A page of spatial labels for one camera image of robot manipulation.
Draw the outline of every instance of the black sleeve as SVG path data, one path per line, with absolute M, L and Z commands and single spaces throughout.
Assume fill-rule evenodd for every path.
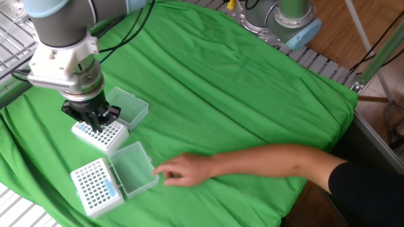
M 328 180 L 330 192 L 369 226 L 404 226 L 404 177 L 343 163 Z

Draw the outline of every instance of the green fabric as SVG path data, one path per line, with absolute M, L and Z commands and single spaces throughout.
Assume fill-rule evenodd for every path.
M 134 16 L 101 47 L 118 44 Z M 154 166 L 186 151 L 267 143 L 329 150 L 357 102 L 354 92 L 304 69 L 228 16 L 181 2 L 158 3 L 145 29 L 102 69 L 106 92 L 118 86 L 150 104 L 124 145 L 140 141 Z M 74 120 L 60 111 L 63 101 L 57 91 L 32 88 L 0 111 L 0 181 L 62 226 L 278 226 L 306 182 L 229 175 L 182 188 L 164 187 L 161 179 L 91 219 L 69 173 L 103 155 L 70 132 Z

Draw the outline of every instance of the wooden floor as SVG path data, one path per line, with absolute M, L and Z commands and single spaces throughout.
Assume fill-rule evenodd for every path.
M 347 69 L 351 68 L 360 61 L 366 51 L 350 17 L 345 1 L 314 0 L 314 3 L 316 4 L 317 15 L 323 22 L 323 27 L 308 46 Z M 353 3 L 371 45 L 378 40 L 390 23 L 404 10 L 404 1 L 397 0 L 356 0 Z M 384 67 L 381 72 L 387 81 L 395 102 L 404 107 L 403 64 L 404 55 Z M 356 110 L 387 141 L 387 129 L 384 123 L 384 108 L 387 104 L 385 102 L 365 101 L 380 101 L 377 98 L 386 97 L 380 80 L 375 77 L 361 95 Z M 401 118 L 404 118 L 404 114 L 400 111 L 395 111 L 393 121 Z M 295 207 L 287 216 L 286 226 L 342 227 L 345 225 L 320 193 L 317 186 L 313 183 L 308 183 Z

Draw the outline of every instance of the blue cap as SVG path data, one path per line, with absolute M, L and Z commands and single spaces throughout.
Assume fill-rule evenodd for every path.
M 25 11 L 34 18 L 44 18 L 58 12 L 69 0 L 24 0 Z
M 316 19 L 307 25 L 303 30 L 301 30 L 297 35 L 291 38 L 286 46 L 292 50 L 297 50 L 302 48 L 306 43 L 308 43 L 314 36 L 317 35 L 321 28 L 321 20 Z
M 147 0 L 126 0 L 128 14 L 146 6 Z

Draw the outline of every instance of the open box lid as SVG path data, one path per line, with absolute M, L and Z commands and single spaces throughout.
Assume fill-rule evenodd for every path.
M 129 131 L 134 129 L 149 112 L 149 104 L 147 102 L 136 98 L 134 94 L 130 94 L 118 87 L 110 90 L 105 99 L 109 105 L 121 108 L 117 121 L 126 125 Z
M 109 160 L 128 198 L 140 194 L 158 183 L 159 176 L 152 174 L 154 167 L 140 142 L 113 153 Z

